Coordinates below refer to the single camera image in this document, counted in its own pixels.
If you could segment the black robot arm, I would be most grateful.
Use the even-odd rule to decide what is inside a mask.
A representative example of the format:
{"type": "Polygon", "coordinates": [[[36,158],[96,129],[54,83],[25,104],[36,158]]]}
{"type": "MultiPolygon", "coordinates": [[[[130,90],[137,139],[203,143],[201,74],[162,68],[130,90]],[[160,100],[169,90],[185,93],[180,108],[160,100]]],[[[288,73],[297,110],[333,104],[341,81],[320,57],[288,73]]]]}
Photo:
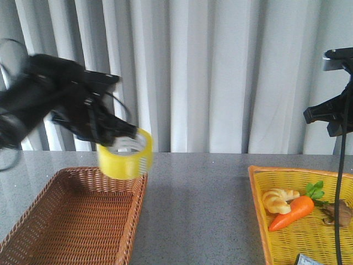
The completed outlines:
{"type": "Polygon", "coordinates": [[[135,138],[137,127],[110,113],[103,102],[119,80],[71,60],[29,56],[22,73],[1,92],[1,147],[17,147],[48,114],[82,141],[112,146],[117,137],[135,138]]]}

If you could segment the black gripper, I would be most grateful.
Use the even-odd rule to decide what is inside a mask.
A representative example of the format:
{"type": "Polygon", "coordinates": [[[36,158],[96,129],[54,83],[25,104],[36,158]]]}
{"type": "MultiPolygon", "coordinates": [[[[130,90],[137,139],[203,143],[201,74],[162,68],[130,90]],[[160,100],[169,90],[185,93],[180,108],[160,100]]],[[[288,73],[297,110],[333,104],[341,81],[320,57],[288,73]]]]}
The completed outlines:
{"type": "Polygon", "coordinates": [[[82,141],[110,146],[118,137],[136,138],[137,127],[112,115],[103,97],[120,77],[86,70],[75,61],[45,54],[29,57],[29,72],[54,86],[52,120],[82,141]]]}
{"type": "Polygon", "coordinates": [[[324,57],[342,60],[342,70],[350,75],[349,81],[341,94],[316,106],[308,107],[303,115],[307,124],[315,121],[327,122],[329,136],[336,137],[343,134],[344,125],[347,133],[352,132],[352,48],[331,49],[324,53],[324,57]]]}

